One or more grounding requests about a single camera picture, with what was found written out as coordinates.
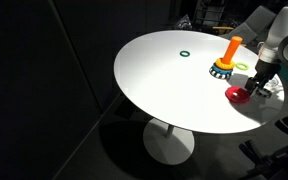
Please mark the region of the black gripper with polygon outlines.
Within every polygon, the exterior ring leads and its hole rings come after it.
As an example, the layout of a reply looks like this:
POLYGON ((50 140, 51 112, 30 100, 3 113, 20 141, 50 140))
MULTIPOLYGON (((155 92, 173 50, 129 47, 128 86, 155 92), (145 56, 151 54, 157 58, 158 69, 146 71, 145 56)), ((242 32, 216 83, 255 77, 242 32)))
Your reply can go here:
POLYGON ((268 80, 271 80, 281 69, 279 64, 267 63, 262 60, 258 60, 255 66, 255 77, 249 77, 245 83, 244 88, 249 94, 252 94, 256 89, 256 94, 259 96, 271 96, 272 92, 265 88, 268 80))

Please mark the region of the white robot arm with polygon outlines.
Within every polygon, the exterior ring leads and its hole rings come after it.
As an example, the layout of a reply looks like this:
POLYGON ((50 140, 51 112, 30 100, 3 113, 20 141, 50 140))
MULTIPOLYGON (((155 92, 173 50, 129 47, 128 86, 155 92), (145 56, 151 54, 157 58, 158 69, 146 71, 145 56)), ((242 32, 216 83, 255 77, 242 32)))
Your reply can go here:
POLYGON ((249 94, 255 89, 263 89, 281 70, 282 64, 288 66, 288 5, 275 18, 268 37, 259 50, 256 74, 247 79, 244 88, 249 94))

